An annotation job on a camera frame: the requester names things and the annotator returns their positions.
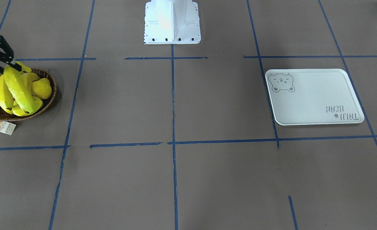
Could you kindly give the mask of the bright yellow-green banana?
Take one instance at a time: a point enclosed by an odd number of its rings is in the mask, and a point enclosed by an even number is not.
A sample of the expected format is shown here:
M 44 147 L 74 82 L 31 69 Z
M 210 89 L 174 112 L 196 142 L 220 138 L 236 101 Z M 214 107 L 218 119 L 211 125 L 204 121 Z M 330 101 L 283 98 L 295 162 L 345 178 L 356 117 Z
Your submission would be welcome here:
M 10 66 L 6 66 L 3 75 L 13 98 L 15 98 L 20 108 L 28 113 L 36 112 L 39 108 L 20 72 Z

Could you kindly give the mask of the yellow banana with dark tip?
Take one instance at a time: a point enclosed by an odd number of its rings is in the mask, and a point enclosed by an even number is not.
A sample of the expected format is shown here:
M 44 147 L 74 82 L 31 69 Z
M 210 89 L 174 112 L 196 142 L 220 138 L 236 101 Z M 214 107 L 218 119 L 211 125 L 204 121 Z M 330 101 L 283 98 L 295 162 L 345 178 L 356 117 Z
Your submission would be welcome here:
M 27 67 L 26 65 L 22 64 L 23 70 L 22 72 L 24 73 L 30 73 L 32 72 L 32 69 L 30 67 Z

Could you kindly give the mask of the deep yellow banana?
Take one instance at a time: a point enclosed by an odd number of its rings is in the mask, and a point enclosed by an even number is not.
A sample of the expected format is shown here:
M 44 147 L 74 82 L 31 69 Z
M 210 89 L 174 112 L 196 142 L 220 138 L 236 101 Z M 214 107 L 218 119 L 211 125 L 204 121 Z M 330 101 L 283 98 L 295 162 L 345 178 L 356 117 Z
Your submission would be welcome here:
M 8 114 L 13 114 L 14 99 L 5 82 L 4 75 L 0 76 L 0 106 Z

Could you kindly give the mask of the brown wicker fruit basket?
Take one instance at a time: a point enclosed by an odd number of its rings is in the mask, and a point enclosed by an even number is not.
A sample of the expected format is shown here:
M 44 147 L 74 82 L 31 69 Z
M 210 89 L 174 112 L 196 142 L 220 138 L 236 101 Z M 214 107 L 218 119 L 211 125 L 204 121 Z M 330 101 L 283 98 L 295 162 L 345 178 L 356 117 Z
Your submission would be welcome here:
M 16 116 L 14 114 L 8 114 L 6 111 L 4 111 L 2 108 L 0 108 L 0 122 L 19 122 L 19 121 L 24 121 L 28 120 L 31 118 L 34 118 L 43 112 L 45 112 L 51 105 L 54 103 L 55 98 L 57 97 L 57 84 L 54 79 L 54 77 L 48 72 L 43 69 L 39 68 L 32 68 L 31 69 L 33 73 L 37 74 L 41 78 L 47 78 L 50 82 L 50 86 L 52 88 L 52 93 L 51 96 L 48 99 L 42 100 L 43 101 L 43 106 L 34 114 L 30 116 Z

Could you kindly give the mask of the yellow pear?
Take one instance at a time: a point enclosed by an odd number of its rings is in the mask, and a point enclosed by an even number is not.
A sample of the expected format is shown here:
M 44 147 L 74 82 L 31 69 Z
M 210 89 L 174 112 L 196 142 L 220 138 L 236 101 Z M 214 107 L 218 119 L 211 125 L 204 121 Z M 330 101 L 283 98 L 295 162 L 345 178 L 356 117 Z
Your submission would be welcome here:
M 48 99 L 52 94 L 51 83 L 48 78 L 41 78 L 31 83 L 31 94 L 41 100 Z

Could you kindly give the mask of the paper price tag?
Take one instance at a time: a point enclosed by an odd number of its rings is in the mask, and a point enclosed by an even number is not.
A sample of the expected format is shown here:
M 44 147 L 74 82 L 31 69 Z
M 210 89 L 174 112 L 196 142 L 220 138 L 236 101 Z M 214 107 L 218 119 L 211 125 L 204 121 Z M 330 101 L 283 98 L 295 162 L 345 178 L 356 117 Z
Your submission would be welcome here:
M 14 130 L 16 129 L 16 124 L 6 121 L 0 122 L 0 133 L 12 135 Z

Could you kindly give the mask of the white rectangular bear tray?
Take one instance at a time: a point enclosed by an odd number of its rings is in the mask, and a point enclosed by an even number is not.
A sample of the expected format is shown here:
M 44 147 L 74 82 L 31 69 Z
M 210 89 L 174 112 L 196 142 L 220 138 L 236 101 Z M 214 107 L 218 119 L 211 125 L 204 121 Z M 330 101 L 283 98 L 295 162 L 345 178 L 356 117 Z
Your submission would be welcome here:
M 350 78 L 342 69 L 270 69 L 265 78 L 274 119 L 282 126 L 364 121 Z

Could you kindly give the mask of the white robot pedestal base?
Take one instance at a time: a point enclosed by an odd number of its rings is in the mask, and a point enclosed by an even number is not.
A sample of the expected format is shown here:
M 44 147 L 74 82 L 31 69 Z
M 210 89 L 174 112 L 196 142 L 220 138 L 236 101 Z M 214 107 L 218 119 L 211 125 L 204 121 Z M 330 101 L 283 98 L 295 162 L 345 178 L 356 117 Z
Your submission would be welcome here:
M 145 5 L 144 44 L 199 44 L 198 4 L 192 0 L 151 0 Z

